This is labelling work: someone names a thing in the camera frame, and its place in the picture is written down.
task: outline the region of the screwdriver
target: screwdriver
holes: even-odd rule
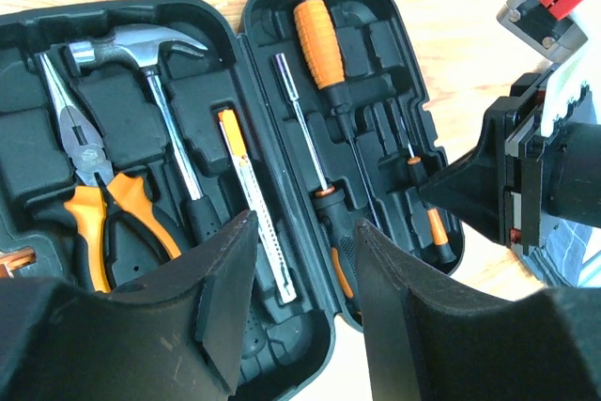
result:
[[[399,115],[398,118],[399,123],[408,138],[409,135],[407,128],[405,127],[405,121],[401,115]],[[424,162],[422,162],[421,157],[415,155],[409,138],[407,140],[407,149],[409,153],[409,159],[407,160],[409,165],[409,175],[413,185],[416,188],[419,188],[427,181],[428,174],[425,171]],[[454,262],[457,257],[449,244],[449,238],[444,230],[444,224],[442,223],[438,209],[424,201],[422,201],[422,204],[424,204],[424,208],[428,213],[428,220],[430,221],[430,228],[432,229],[432,239],[437,248],[439,262],[443,265]]]
[[[299,104],[299,92],[294,84],[292,73],[284,54],[275,55],[275,66],[280,75],[280,81],[292,103],[294,113],[299,121],[304,140],[311,154],[311,161],[316,170],[320,189],[314,192],[313,207],[319,221],[326,226],[331,246],[331,260],[340,282],[340,286],[348,299],[351,312],[359,312],[357,301],[357,272],[355,269],[355,245],[353,239],[353,223],[345,205],[345,192],[336,190],[329,184],[323,172],[323,167],[317,156],[313,139]]]
[[[345,81],[345,72],[336,32],[330,13],[323,0],[304,0],[294,7],[294,23],[299,35],[300,46],[317,88],[328,96],[331,114],[335,116],[345,141],[350,145],[353,158],[359,169],[362,185],[367,193],[367,202],[374,225],[382,229],[376,206],[374,191],[367,177],[362,156],[355,143],[350,108],[352,99]]]

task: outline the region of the black handle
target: black handle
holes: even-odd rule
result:
[[[200,199],[188,201],[186,207],[196,244],[207,241],[222,228],[222,222],[210,197],[205,195]]]
[[[345,193],[337,190],[323,197],[315,197],[313,206],[317,218],[326,226],[330,238],[331,258],[340,285],[348,299],[351,312],[360,312],[353,222],[345,205]]]

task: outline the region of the metal shaft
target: metal shaft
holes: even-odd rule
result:
[[[409,132],[407,131],[407,127],[405,127],[405,121],[403,120],[403,116],[398,116],[398,122],[401,124],[403,128],[403,132],[407,136],[407,150],[409,152],[409,156],[413,159],[415,158],[415,152],[413,151],[413,145],[411,144],[411,137],[409,136]]]
[[[294,107],[294,112],[297,115],[297,119],[300,124],[300,128],[302,129],[302,134],[304,135],[304,141],[307,143],[307,147],[309,147],[309,153],[311,154],[311,161],[313,162],[313,166],[316,169],[317,178],[319,179],[319,185],[321,187],[321,191],[325,192],[330,188],[328,184],[328,180],[326,180],[326,176],[323,174],[323,167],[321,166],[321,162],[317,156],[316,147],[313,144],[313,140],[311,139],[311,135],[309,134],[309,129],[307,128],[307,123],[304,120],[304,116],[302,114],[301,105],[294,101],[292,102]]]
[[[359,169],[359,174],[361,175],[361,182],[363,184],[363,188],[365,189],[365,192],[367,193],[367,204],[369,205],[369,209],[372,213],[372,217],[374,218],[374,225],[379,229],[382,230],[382,223],[379,221],[379,217],[378,217],[378,212],[376,211],[376,206],[374,205],[374,190],[371,186],[371,184],[369,183],[369,181],[367,180],[367,177],[365,176],[366,170],[365,170],[365,163],[363,162],[362,156],[359,153],[359,150],[357,149],[357,145],[355,145],[355,140],[348,140],[347,141],[348,144],[350,145],[350,150],[352,150],[353,152],[353,157],[355,158],[355,163],[357,163],[357,167]]]
[[[179,168],[179,173],[184,179],[188,194],[193,201],[200,199],[204,196],[204,193],[200,188],[198,177],[194,172],[192,162],[190,162],[190,158],[188,157],[186,148],[184,147],[183,140],[179,135],[177,125],[171,116],[171,112],[169,111],[167,98],[162,90],[161,80],[159,79],[158,75],[148,75],[146,79],[148,80],[148,86],[150,87],[152,96],[157,102],[159,110],[161,110],[162,119],[167,128],[167,132],[169,133],[169,139],[171,140],[173,153],[176,157],[177,167]]]
[[[316,147],[313,144],[313,139],[311,138],[311,134],[309,133],[307,122],[304,120],[304,114],[302,113],[301,105],[299,104],[299,92],[297,91],[297,88],[294,84],[294,79],[292,78],[292,73],[290,72],[288,63],[285,60],[285,54],[275,55],[275,63],[280,74],[282,85],[284,86],[285,92],[288,95],[288,100],[290,100],[290,102],[292,103],[294,114],[296,115],[297,120],[300,124],[300,128],[302,129],[304,141],[307,144],[307,147],[309,148],[309,153],[311,154],[311,161],[313,162],[313,166],[316,169],[321,191],[325,192],[330,188],[330,185],[328,185],[326,176],[323,174],[323,167],[321,166],[321,162],[319,161],[319,158],[317,156]]]

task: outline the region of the orange plier handle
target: orange plier handle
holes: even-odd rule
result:
[[[171,259],[181,255],[176,242],[167,230],[157,221],[152,211],[152,202],[144,192],[141,177],[129,177],[119,173],[107,185],[107,190],[117,205],[143,224],[159,240]],[[106,204],[99,187],[79,185],[73,197],[65,203],[65,208],[73,215],[77,231],[84,239],[86,259],[83,262],[96,291],[108,293],[111,285],[106,276],[104,251],[102,248]]]
[[[13,277],[13,271],[32,263],[36,263],[36,253],[33,248],[24,248],[13,253],[0,254],[0,278]]]

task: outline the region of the silver metal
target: silver metal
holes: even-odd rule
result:
[[[69,45],[69,51],[73,57],[73,61],[78,66],[85,67],[94,64],[96,61],[96,53],[94,52],[92,41],[73,42]]]
[[[203,43],[177,30],[133,23],[117,26],[101,39],[73,42],[69,51],[79,68],[95,68],[111,61],[144,69],[159,63],[159,48],[163,46],[196,56],[207,50]]]
[[[574,18],[574,14],[571,14],[570,18],[574,23],[557,38],[557,42],[554,42],[549,47],[545,47],[541,39],[533,38],[525,33],[524,30],[518,26],[518,21],[515,21],[515,12],[517,12],[519,7],[527,1],[528,0],[507,0],[497,14],[497,21],[544,58],[547,58],[554,63],[562,63],[587,41],[587,35],[584,33],[583,28],[578,23],[578,20]],[[595,12],[597,10],[597,5],[598,3],[594,3]]]
[[[511,199],[514,207],[514,229],[522,230],[522,195],[511,193]]]
[[[323,166],[321,166],[321,162],[319,161],[319,157],[317,156],[316,147],[313,143],[313,139],[311,138],[311,134],[309,133],[309,128],[307,127],[307,123],[304,119],[304,114],[302,113],[301,104],[299,103],[299,92],[294,84],[294,79],[292,78],[292,73],[290,72],[290,68],[288,67],[288,63],[285,60],[284,54],[275,55],[275,61],[278,68],[278,72],[280,73],[282,85],[285,88],[285,91],[288,95],[288,99],[292,103],[292,107],[294,109],[294,113],[299,121],[300,128],[302,129],[302,134],[304,135],[304,141],[309,148],[309,154],[311,154],[311,161],[313,162],[313,166],[316,169],[317,178],[319,179],[319,186],[322,191],[326,191],[330,188],[328,184],[328,180],[326,180],[326,176],[323,172]]]
[[[145,71],[146,79],[154,101],[161,110],[177,167],[190,198],[196,200],[204,195],[198,177],[169,111],[159,76],[150,70],[159,63],[159,49],[162,46],[200,56],[200,51],[207,49],[203,43],[177,30],[147,23],[134,23],[115,27],[108,36],[101,39],[73,42],[69,45],[69,50],[73,61],[80,68],[95,68],[104,63],[115,62],[133,69],[149,69]]]
[[[401,115],[398,116],[398,120],[401,123],[401,127],[403,128],[405,135],[407,136],[407,150],[409,151],[409,156],[411,158],[414,158],[415,152],[413,152],[413,146],[411,145],[411,139],[409,138],[409,132],[407,131],[407,128],[405,127],[405,121],[403,120],[403,117]]]
[[[146,79],[148,81],[150,91],[152,92],[152,96],[157,102],[159,110],[161,111],[162,120],[164,121],[167,132],[169,133],[169,139],[171,140],[173,153],[176,157],[177,167],[179,168],[179,173],[184,179],[184,184],[186,185],[188,194],[193,201],[200,199],[202,196],[204,196],[204,194],[200,188],[198,177],[194,172],[192,162],[190,162],[190,158],[188,157],[184,143],[179,136],[179,130],[177,129],[176,122],[173,120],[171,112],[169,111],[167,98],[162,90],[161,80],[159,79],[158,75],[149,75],[146,77]]]
[[[71,98],[48,55],[41,54],[39,62],[50,92],[61,143],[75,167],[75,174],[87,186],[99,186],[96,174],[108,185],[115,173],[106,159],[100,134]]]
[[[509,11],[509,21],[510,22],[516,23],[520,19],[522,19],[522,15],[519,11],[517,11],[516,9],[512,9]]]
[[[553,47],[553,44],[555,44],[555,42],[556,41],[555,41],[554,38],[552,38],[552,37],[546,37],[546,38],[543,38],[543,41],[542,41],[541,44],[543,44],[543,47],[545,49],[550,49],[551,47]]]
[[[220,128],[222,130],[225,145],[227,151],[232,159],[236,174],[240,182],[244,197],[250,210],[256,212],[256,216],[259,222],[259,239],[263,243],[263,249],[267,256],[268,262],[270,263],[271,272],[273,273],[273,279],[280,293],[282,303],[286,304],[297,298],[296,289],[292,282],[292,277],[288,270],[288,265],[284,259],[284,253],[280,247],[280,242],[275,233],[273,222],[271,221],[270,212],[265,204],[263,193],[259,187],[256,175],[254,174],[253,165],[248,159],[248,156],[238,157],[232,152],[232,148],[227,141],[227,133],[223,123],[220,121]]]
[[[350,150],[353,152],[355,162],[357,162],[360,166],[359,175],[361,176],[363,187],[365,187],[365,191],[367,192],[367,204],[369,205],[369,209],[372,212],[372,217],[374,218],[374,226],[377,227],[379,230],[383,230],[382,223],[379,221],[378,213],[376,212],[376,206],[374,205],[374,201],[372,199],[372,197],[374,197],[372,196],[372,193],[374,191],[372,190],[369,181],[365,177],[365,174],[367,174],[365,170],[365,162],[363,161],[361,153],[359,152],[359,150],[357,150],[357,145],[355,145],[355,142],[353,140],[350,140],[348,143],[350,144]]]
[[[511,250],[516,255],[524,255],[524,246],[520,243],[511,243]]]
[[[288,94],[288,98],[291,102],[296,102],[299,100],[299,92],[294,84],[294,79],[292,78],[292,73],[288,67],[288,62],[285,59],[285,55],[276,54],[275,63],[282,80],[282,85],[284,85],[285,91]]]
[[[519,157],[519,142],[534,126],[534,114],[531,113],[505,140],[505,155]]]

